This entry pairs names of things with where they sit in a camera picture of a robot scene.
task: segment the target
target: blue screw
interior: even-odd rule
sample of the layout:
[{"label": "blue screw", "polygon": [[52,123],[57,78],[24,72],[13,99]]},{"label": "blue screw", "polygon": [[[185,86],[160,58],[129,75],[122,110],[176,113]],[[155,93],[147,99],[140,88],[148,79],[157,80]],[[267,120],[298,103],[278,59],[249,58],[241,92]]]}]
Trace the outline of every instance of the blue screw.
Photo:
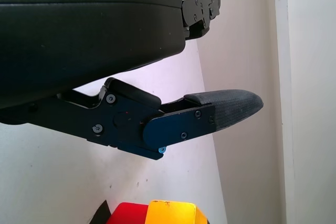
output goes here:
[{"label": "blue screw", "polygon": [[162,147],[162,148],[159,149],[159,153],[162,153],[162,154],[163,154],[163,153],[165,153],[165,152],[166,152],[166,147]]}]

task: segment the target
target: yellow box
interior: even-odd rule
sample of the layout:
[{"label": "yellow box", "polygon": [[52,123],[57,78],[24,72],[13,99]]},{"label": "yellow box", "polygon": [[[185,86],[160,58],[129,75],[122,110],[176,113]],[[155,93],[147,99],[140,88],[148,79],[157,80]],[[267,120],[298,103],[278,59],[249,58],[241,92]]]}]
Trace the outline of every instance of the yellow box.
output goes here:
[{"label": "yellow box", "polygon": [[153,200],[145,224],[207,224],[207,218],[192,203]]}]

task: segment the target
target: bolt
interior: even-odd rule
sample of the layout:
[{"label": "bolt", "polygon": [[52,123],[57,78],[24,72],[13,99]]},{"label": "bolt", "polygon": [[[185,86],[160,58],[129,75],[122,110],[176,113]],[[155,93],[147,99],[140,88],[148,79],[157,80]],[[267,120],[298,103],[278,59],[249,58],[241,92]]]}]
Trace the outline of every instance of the bolt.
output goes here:
[{"label": "bolt", "polygon": [[166,147],[162,147],[162,148],[159,149],[159,153],[162,153],[162,154],[163,154],[163,153],[165,153],[165,152],[166,152]]},{"label": "bolt", "polygon": [[215,123],[214,117],[213,117],[212,115],[209,116],[209,120],[208,120],[208,122],[209,122],[210,124]]},{"label": "bolt", "polygon": [[186,132],[183,132],[183,133],[181,134],[181,138],[182,138],[182,140],[186,140],[187,137],[188,137],[188,134],[187,134]]},{"label": "bolt", "polygon": [[199,118],[201,118],[201,116],[202,116],[201,111],[197,110],[197,111],[195,112],[195,117],[199,119]]},{"label": "bolt", "polygon": [[103,131],[103,126],[101,124],[96,124],[94,127],[92,127],[93,132],[95,133],[101,133]]},{"label": "bolt", "polygon": [[116,101],[116,97],[113,95],[113,94],[109,94],[107,97],[106,97],[106,101],[107,103],[114,103]]}]

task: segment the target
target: red object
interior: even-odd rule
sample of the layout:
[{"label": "red object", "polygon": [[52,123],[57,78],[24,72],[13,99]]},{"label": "red object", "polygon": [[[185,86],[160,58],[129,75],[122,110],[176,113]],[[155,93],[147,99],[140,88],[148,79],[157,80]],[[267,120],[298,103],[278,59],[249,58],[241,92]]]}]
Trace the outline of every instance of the red object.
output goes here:
[{"label": "red object", "polygon": [[121,203],[107,224],[145,224],[148,205]]}]

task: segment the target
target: white wall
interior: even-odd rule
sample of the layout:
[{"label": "white wall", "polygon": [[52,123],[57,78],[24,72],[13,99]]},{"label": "white wall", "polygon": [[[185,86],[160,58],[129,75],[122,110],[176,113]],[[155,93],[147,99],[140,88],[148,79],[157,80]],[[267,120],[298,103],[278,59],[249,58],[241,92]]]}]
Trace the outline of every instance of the white wall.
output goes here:
[{"label": "white wall", "polygon": [[276,0],[288,224],[336,220],[335,16],[336,0]]},{"label": "white wall", "polygon": [[205,89],[245,89],[265,103],[250,119],[214,134],[227,221],[281,223],[274,0],[222,0],[220,11],[197,41]]},{"label": "white wall", "polygon": [[336,222],[336,0],[288,0],[295,222]]}]

